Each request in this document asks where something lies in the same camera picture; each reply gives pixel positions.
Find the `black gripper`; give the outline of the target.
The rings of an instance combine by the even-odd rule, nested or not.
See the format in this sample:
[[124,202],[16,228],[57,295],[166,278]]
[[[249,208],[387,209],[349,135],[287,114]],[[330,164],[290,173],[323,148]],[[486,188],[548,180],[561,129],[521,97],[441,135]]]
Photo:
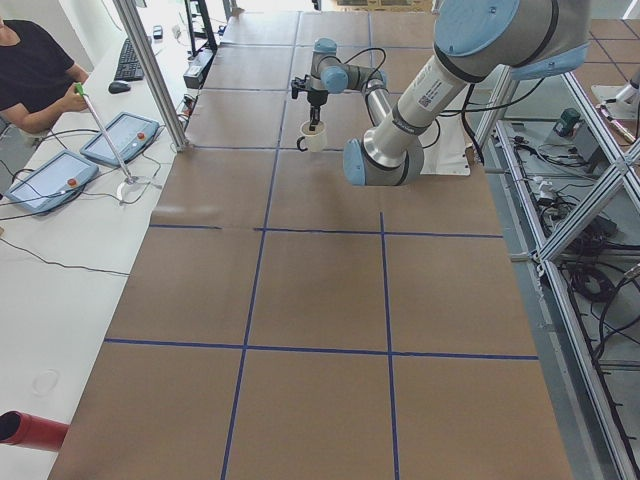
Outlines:
[[311,75],[305,77],[307,101],[310,103],[309,132],[315,132],[321,121],[321,107],[327,103],[328,90],[321,79]]

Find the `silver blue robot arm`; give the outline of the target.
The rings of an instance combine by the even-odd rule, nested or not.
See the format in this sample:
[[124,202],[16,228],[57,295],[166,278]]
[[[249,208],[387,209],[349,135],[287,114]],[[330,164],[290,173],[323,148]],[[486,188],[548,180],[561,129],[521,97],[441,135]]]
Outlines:
[[588,1],[447,1],[434,24],[432,57],[395,104],[378,68],[339,60],[328,38],[316,41],[310,72],[292,79],[292,93],[306,92],[317,127],[329,95],[361,92],[373,126],[345,145],[344,174],[356,186],[404,185],[424,165],[420,135],[465,87],[499,65],[515,80],[576,69],[587,56],[590,19]]

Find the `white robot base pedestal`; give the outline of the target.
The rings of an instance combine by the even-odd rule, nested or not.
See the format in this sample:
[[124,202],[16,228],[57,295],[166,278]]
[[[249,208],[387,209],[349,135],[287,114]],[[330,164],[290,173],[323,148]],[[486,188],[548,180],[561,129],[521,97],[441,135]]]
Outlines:
[[470,174],[466,156],[468,141],[458,116],[438,117],[419,141],[424,148],[422,175]]

